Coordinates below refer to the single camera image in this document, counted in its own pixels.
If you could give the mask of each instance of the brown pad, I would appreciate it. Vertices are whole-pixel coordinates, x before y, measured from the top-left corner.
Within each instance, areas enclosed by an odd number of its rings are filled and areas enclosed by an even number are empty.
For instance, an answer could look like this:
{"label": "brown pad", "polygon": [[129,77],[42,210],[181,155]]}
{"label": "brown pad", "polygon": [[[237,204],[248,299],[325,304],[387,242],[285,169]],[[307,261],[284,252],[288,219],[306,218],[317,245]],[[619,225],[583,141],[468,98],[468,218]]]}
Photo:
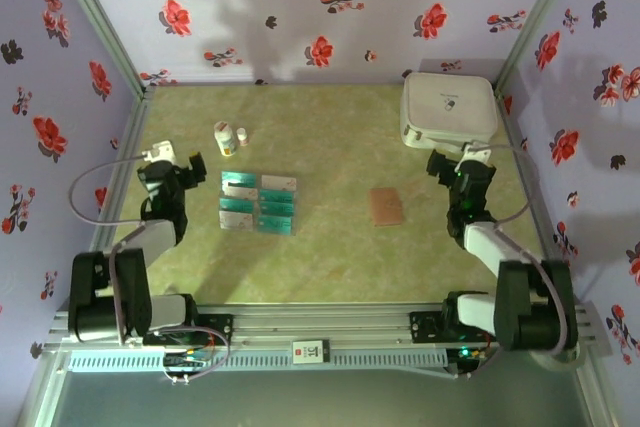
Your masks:
{"label": "brown pad", "polygon": [[399,225],[404,222],[402,201],[398,191],[392,187],[369,190],[369,207],[373,225]]}

